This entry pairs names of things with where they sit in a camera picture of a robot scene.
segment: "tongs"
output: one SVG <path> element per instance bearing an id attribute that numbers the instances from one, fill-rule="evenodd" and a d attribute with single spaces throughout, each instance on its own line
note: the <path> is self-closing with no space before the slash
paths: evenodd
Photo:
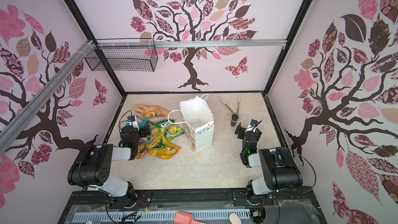
<path id="1" fill-rule="evenodd" d="M 232 114 L 238 114 L 239 113 L 239 104 L 240 104 L 240 95 L 238 94 L 238 109 L 236 112 L 233 112 L 232 109 L 225 103 L 225 101 L 222 99 L 222 97 L 220 96 L 220 100 L 221 102 L 228 108 L 228 110 L 232 113 Z"/>

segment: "butterfly wall decal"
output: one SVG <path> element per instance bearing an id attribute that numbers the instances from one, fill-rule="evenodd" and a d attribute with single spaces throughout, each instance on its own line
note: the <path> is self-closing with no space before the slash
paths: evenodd
<path id="1" fill-rule="evenodd" d="M 105 86 L 102 86 L 101 83 L 99 81 L 97 81 L 97 79 L 95 79 L 95 84 L 96 84 L 98 94 L 94 98 L 93 106 L 98 105 L 99 103 L 101 103 L 101 104 L 106 103 L 105 94 L 109 90 L 109 89 L 106 89 Z"/>
<path id="2" fill-rule="evenodd" d="M 239 65 L 236 66 L 227 66 L 225 67 L 226 70 L 232 72 L 232 75 L 236 76 L 236 78 L 238 77 L 238 75 L 242 72 L 247 72 L 248 71 L 248 67 L 247 67 L 247 57 L 243 58 L 241 60 L 241 62 L 239 62 Z"/>

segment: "bag handle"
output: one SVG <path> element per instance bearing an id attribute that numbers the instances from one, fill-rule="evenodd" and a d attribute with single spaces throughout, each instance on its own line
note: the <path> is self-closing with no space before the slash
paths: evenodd
<path id="1" fill-rule="evenodd" d="M 171 111 L 171 112 L 169 113 L 169 115 L 167 115 L 167 121 L 168 121 L 169 123 L 172 123 L 172 124 L 182 124 L 182 123 L 186 123 L 186 121 L 178 122 L 178 123 L 173 123 L 173 122 L 170 121 L 170 119 L 169 119 L 170 114 L 171 114 L 172 112 L 175 112 L 175 111 L 180 111 L 180 112 L 181 112 L 181 110 L 179 110 L 179 109 Z"/>
<path id="2" fill-rule="evenodd" d="M 207 97 L 205 98 L 205 100 L 209 97 L 208 93 L 203 94 L 200 98 L 202 98 L 204 95 L 207 95 Z"/>

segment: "wall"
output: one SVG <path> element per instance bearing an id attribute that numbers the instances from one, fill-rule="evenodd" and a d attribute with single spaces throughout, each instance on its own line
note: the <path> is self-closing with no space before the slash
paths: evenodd
<path id="1" fill-rule="evenodd" d="M 0 130 L 85 41 L 63 0 L 0 2 Z M 106 72 L 71 73 L 0 157 L 2 223 L 58 221 L 79 147 L 101 142 L 120 100 Z"/>
<path id="2" fill-rule="evenodd" d="M 75 1 L 96 38 L 152 37 L 157 42 L 285 39 L 302 2 L 197 0 L 195 5 L 195 0 Z M 279 49 L 157 49 L 154 73 L 116 74 L 126 91 L 263 90 Z M 145 83 L 132 78 L 145 78 Z"/>
<path id="3" fill-rule="evenodd" d="M 270 92 L 328 223 L 396 223 L 397 5 L 315 0 Z"/>

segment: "black mesh basket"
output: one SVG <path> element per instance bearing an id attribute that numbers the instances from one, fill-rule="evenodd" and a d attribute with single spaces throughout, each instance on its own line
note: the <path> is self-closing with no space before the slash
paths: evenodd
<path id="1" fill-rule="evenodd" d="M 106 58 L 113 71 L 155 71 L 158 54 L 154 40 L 152 38 L 137 39 L 141 42 L 129 43 L 127 46 L 125 44 L 98 44 L 97 48 L 87 55 L 86 62 L 92 71 L 105 70 L 100 58 Z"/>

